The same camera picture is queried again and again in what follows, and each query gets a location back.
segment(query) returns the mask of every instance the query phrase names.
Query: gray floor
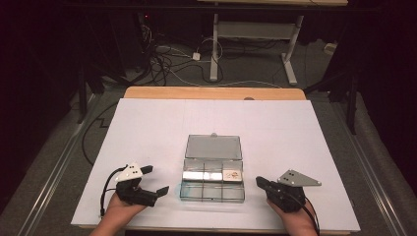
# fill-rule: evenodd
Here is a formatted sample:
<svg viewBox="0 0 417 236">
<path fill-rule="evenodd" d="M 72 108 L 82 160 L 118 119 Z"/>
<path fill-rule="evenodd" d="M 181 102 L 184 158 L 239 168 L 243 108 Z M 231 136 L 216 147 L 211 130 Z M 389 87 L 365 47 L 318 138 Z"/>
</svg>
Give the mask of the gray floor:
<svg viewBox="0 0 417 236">
<path fill-rule="evenodd" d="M 279 42 L 271 49 L 247 52 L 237 59 L 227 57 L 239 55 L 239 50 L 232 53 L 232 50 L 225 49 L 220 61 L 224 76 L 221 83 L 239 83 L 230 85 L 231 87 L 271 87 L 268 84 L 272 84 L 289 88 L 278 57 L 278 53 L 284 52 L 285 46 L 285 43 Z M 291 60 L 299 81 L 296 88 L 303 89 L 321 79 L 330 60 L 330 56 L 323 52 L 324 46 L 318 41 L 308 47 L 296 47 Z M 179 54 L 191 55 L 193 52 L 179 45 L 175 48 L 182 51 L 177 51 Z M 180 63 L 187 59 L 172 57 L 172 60 Z M 208 78 L 209 64 L 198 64 L 204 68 L 205 78 Z M 187 83 L 208 85 L 203 82 L 197 67 L 185 68 L 178 71 L 176 76 L 170 74 L 167 78 L 168 86 L 190 86 Z M 89 229 L 70 224 L 91 171 L 91 166 L 83 155 L 81 137 L 88 124 L 110 104 L 123 97 L 124 91 L 124 88 L 108 84 L 103 95 L 92 95 L 87 121 L 81 125 L 77 124 L 79 111 L 75 99 L 74 109 L 50 134 L 21 186 L 0 216 L 0 235 L 18 235 L 21 230 L 21 235 L 90 233 Z M 356 136 L 349 134 L 343 122 L 345 104 L 330 103 L 325 93 L 318 92 L 309 94 L 308 99 L 313 102 L 328 147 L 362 229 L 353 235 L 413 235 L 417 231 L 416 198 L 387 154 L 360 96 Z M 115 106 L 99 116 L 104 118 L 104 125 L 110 123 L 114 110 Z M 100 128 L 100 122 L 93 122 L 87 132 L 85 147 L 91 161 L 94 161 L 99 152 L 106 131 L 106 128 Z"/>
</svg>

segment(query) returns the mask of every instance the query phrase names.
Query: person's right hand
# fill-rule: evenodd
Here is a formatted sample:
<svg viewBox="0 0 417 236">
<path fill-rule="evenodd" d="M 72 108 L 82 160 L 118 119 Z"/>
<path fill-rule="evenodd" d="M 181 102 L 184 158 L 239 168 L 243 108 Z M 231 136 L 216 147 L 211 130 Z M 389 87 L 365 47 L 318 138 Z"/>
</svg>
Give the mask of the person's right hand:
<svg viewBox="0 0 417 236">
<path fill-rule="evenodd" d="M 297 212 L 284 212 L 270 200 L 267 200 L 272 209 L 281 217 L 284 227 L 291 236 L 317 236 L 314 224 L 310 216 L 303 209 Z M 310 202 L 306 202 L 305 207 L 314 216 L 313 207 Z"/>
</svg>

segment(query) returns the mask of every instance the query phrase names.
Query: white tabletop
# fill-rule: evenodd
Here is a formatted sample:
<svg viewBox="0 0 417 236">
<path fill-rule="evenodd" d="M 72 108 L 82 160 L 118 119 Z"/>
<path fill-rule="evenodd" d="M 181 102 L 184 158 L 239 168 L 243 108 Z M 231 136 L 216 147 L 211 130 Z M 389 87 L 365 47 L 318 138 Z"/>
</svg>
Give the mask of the white tabletop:
<svg viewBox="0 0 417 236">
<path fill-rule="evenodd" d="M 212 133 L 240 137 L 243 204 L 191 203 L 179 198 L 188 136 Z M 170 189 L 155 207 L 135 216 L 128 228 L 282 231 L 279 217 L 266 203 L 265 191 L 257 187 L 255 178 L 276 181 L 291 168 L 323 183 L 304 188 L 322 230 L 360 230 L 308 100 L 121 99 L 72 224 L 91 227 L 99 223 L 99 199 L 107 177 L 134 161 L 153 165 L 153 172 L 141 182 L 143 189 Z M 111 194 L 107 193 L 106 202 Z"/>
</svg>

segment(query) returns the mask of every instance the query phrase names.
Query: white desk leg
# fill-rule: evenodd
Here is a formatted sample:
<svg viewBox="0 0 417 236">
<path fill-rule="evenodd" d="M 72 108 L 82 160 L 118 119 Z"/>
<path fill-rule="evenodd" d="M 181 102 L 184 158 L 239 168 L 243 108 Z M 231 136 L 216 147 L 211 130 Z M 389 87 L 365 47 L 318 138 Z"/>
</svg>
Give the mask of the white desk leg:
<svg viewBox="0 0 417 236">
<path fill-rule="evenodd" d="M 295 78 L 294 70 L 291 66 L 291 55 L 292 51 L 294 50 L 295 43 L 297 42 L 298 33 L 300 32 L 301 24 L 303 23 L 304 16 L 299 16 L 297 18 L 297 23 L 295 24 L 294 30 L 291 34 L 291 39 L 289 41 L 289 48 L 287 53 L 282 53 L 282 63 L 284 64 L 285 72 L 287 74 L 288 82 L 291 86 L 297 85 L 297 79 Z"/>
<path fill-rule="evenodd" d="M 214 21 L 212 24 L 212 54 L 211 54 L 211 65 L 209 69 L 209 79 L 213 82 L 217 81 L 217 39 L 218 39 L 218 14 L 214 14 Z"/>
</svg>

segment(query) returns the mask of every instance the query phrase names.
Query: hand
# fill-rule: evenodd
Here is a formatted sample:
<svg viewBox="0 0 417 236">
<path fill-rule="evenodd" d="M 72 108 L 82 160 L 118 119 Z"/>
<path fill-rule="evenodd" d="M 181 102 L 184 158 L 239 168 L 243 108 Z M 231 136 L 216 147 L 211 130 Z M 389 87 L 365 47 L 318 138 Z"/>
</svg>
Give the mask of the hand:
<svg viewBox="0 0 417 236">
<path fill-rule="evenodd" d="M 114 235 L 128 224 L 132 218 L 144 210 L 146 206 L 128 205 L 119 199 L 116 193 L 110 199 L 107 211 L 90 236 Z"/>
<path fill-rule="evenodd" d="M 297 212 L 285 213 L 281 208 L 275 205 L 270 200 L 267 200 L 268 204 L 272 209 L 281 217 L 284 227 L 289 235 L 291 236 L 317 236 L 314 228 L 314 223 L 309 215 L 303 209 Z M 310 202 L 306 202 L 305 207 L 314 216 L 313 207 Z"/>
</svg>

